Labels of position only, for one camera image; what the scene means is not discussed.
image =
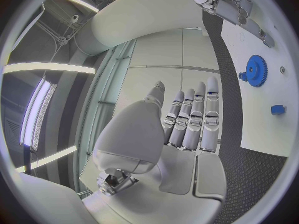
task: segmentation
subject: robotic hand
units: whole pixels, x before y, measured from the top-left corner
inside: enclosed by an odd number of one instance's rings
[[[113,195],[132,186],[131,174],[150,171],[160,159],[164,143],[161,107],[165,87],[158,81],[148,95],[123,109],[101,132],[93,161],[101,171],[98,187]]]
[[[250,19],[253,3],[251,0],[194,0],[202,10],[217,15],[234,25],[238,25],[263,41],[268,47],[274,47],[272,37]]]

